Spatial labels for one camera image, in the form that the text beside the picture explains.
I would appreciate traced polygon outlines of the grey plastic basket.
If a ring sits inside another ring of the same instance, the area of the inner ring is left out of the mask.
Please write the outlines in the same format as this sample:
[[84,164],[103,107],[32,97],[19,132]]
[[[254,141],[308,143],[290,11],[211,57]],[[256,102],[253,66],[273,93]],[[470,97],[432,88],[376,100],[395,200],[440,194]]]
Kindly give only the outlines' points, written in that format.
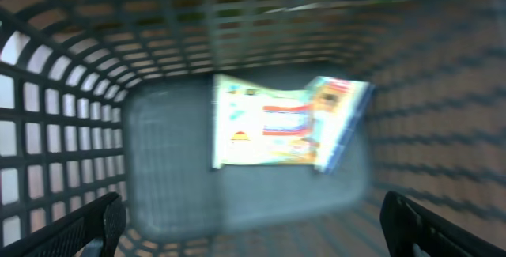
[[[331,174],[213,158],[213,79],[371,82]],[[505,0],[1,0],[1,244],[108,192],[118,256],[385,256],[397,191],[505,245]]]

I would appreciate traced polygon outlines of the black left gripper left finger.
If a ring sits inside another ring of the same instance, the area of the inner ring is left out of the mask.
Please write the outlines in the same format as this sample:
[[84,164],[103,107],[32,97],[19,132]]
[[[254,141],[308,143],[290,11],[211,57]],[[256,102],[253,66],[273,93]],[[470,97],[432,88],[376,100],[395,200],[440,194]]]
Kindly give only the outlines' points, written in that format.
[[122,197],[107,193],[1,249],[1,257],[113,256],[127,225]]

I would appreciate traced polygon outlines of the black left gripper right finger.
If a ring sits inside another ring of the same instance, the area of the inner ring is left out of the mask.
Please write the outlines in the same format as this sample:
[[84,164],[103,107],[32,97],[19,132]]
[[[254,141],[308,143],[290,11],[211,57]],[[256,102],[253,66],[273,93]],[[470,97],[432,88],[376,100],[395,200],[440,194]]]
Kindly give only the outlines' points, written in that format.
[[385,194],[379,219],[391,257],[505,257],[505,250],[396,191]]

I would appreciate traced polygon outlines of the yellow snack bag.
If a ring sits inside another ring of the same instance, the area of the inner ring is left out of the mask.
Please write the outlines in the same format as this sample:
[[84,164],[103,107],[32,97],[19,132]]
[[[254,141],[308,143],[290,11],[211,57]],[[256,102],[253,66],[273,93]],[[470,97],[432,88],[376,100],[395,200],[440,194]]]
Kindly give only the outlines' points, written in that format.
[[213,168],[308,164],[321,173],[339,166],[375,88],[318,76],[278,90],[224,74],[213,87]]

